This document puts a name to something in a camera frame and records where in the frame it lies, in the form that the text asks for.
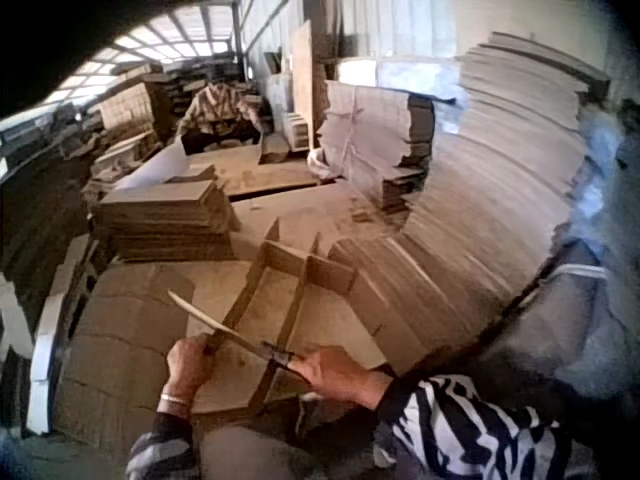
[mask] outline bracelet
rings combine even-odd
[[[166,400],[167,402],[177,403],[178,405],[183,405],[185,407],[190,407],[191,406],[191,402],[187,402],[186,400],[182,400],[181,398],[178,398],[178,397],[173,397],[171,395],[167,395],[166,393],[163,393],[162,395],[160,395],[160,398],[162,400]]]

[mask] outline person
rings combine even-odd
[[[208,145],[227,139],[258,143],[263,131],[260,105],[244,91],[241,85],[209,82],[195,95],[176,133],[187,155],[201,153]]]
[[[153,430],[134,444],[127,478],[326,478],[305,452],[242,427],[214,431],[196,451],[189,416],[213,368],[207,336],[178,341],[168,364]],[[339,347],[296,358],[289,368],[323,397],[376,412],[376,465],[392,466],[396,478],[597,478],[591,450],[557,422],[528,407],[483,402],[468,377],[413,372],[392,379]]]

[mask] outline hand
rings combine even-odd
[[[209,352],[209,335],[178,340],[167,355],[169,381],[163,393],[193,403],[200,386],[213,371],[213,355]]]
[[[306,358],[296,357],[288,367],[320,395],[370,410],[376,409],[391,383],[391,377],[362,368],[342,347],[324,347]]]

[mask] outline zebra print sleeve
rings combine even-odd
[[[153,431],[140,437],[131,449],[127,479],[199,479],[192,434],[187,420],[158,413]]]
[[[597,478],[591,451],[557,422],[483,402],[469,377],[396,381],[378,415],[382,453],[413,478]]]

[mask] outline knife blade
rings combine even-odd
[[[171,290],[169,290],[168,293],[169,293],[169,297],[171,297],[171,299],[176,303],[176,305],[178,305],[180,308],[182,308],[183,310],[193,315],[197,320],[204,323],[208,327],[213,328],[214,330],[220,332],[222,335],[224,335],[226,339],[234,342],[235,344],[239,345],[245,350],[262,358],[263,360],[266,360],[266,361],[273,360],[278,365],[286,368],[288,363],[293,358],[294,354],[283,351],[267,342],[262,342],[260,345],[254,344],[253,342],[244,338],[235,330],[232,330],[226,325],[223,325],[222,323],[215,321],[213,318],[211,318],[205,312],[200,310],[198,307],[187,302],[185,299],[181,298],[179,295],[172,292]]]

